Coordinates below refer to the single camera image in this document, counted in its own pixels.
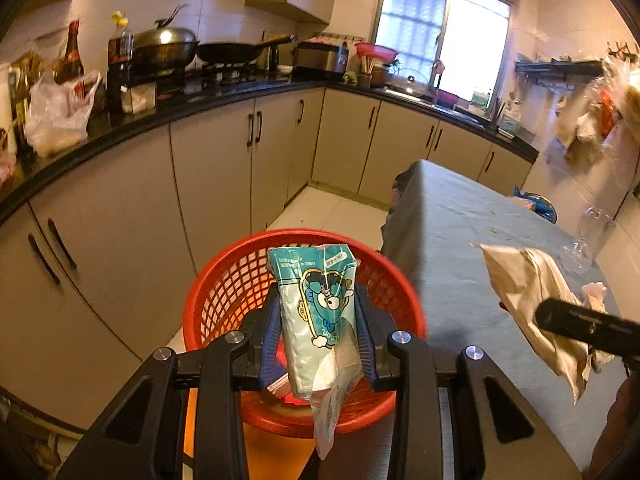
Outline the person's right hand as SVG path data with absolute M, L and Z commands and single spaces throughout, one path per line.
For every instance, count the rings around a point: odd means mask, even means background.
M 605 470 L 625 441 L 639 414 L 639 374 L 631 373 L 617 390 L 615 402 L 608 410 L 606 425 L 593 449 L 591 462 L 582 473 L 584 479 L 595 479 Z

